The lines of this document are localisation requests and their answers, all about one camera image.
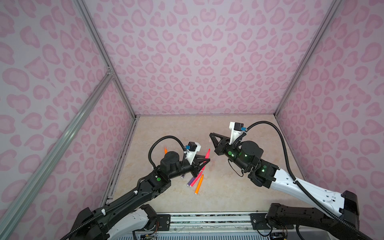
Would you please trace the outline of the small pink pen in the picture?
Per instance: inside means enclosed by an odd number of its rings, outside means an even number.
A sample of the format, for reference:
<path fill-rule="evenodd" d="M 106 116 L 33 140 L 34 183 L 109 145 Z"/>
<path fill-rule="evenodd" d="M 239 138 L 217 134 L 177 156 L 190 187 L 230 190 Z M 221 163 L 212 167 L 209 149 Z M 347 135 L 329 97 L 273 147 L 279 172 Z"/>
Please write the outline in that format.
<path fill-rule="evenodd" d="M 211 149 L 209 149 L 205 155 L 205 159 L 209 159 L 210 158 L 210 152 L 211 152 Z"/>

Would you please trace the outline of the orange pen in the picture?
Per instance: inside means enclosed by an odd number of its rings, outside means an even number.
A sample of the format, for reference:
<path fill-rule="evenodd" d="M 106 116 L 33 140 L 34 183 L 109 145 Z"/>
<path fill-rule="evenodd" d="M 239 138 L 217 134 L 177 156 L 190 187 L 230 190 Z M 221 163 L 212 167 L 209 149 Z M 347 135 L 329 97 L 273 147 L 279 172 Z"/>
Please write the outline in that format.
<path fill-rule="evenodd" d="M 199 181 L 198 181 L 197 188 L 196 188 L 196 190 L 195 190 L 195 195 L 197 195 L 197 194 L 199 193 L 199 190 L 200 190 L 200 188 L 201 188 L 203 179 L 204 179 L 204 175 L 201 175 L 201 177 L 199 178 Z"/>

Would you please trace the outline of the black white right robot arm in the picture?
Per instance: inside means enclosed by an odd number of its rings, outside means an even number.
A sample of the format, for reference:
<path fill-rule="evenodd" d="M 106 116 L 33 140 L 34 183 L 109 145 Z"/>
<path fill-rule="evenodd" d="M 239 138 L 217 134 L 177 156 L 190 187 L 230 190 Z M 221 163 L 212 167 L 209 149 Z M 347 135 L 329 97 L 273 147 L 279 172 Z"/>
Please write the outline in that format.
<path fill-rule="evenodd" d="M 237 144 L 230 137 L 211 133 L 215 153 L 230 163 L 258 187 L 277 190 L 310 205 L 308 208 L 271 204 L 266 215 L 270 226 L 301 225 L 329 232 L 340 240 L 357 240 L 360 228 L 358 197 L 350 191 L 327 190 L 296 178 L 292 173 L 262 159 L 264 151 L 253 141 Z"/>

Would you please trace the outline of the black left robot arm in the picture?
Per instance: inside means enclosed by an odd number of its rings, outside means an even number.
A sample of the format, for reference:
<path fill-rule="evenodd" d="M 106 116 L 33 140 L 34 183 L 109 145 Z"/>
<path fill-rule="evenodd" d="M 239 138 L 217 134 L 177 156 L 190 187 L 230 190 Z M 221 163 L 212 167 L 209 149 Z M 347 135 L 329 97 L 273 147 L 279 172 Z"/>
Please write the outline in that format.
<path fill-rule="evenodd" d="M 138 180 L 136 188 L 110 204 L 94 211 L 82 210 L 71 231 L 63 240 L 107 240 L 112 238 L 112 227 L 144 203 L 156 198 L 171 186 L 171 179 L 186 173 L 196 177 L 211 160 L 198 155 L 191 164 L 179 160 L 179 154 L 168 152 L 159 166 Z"/>

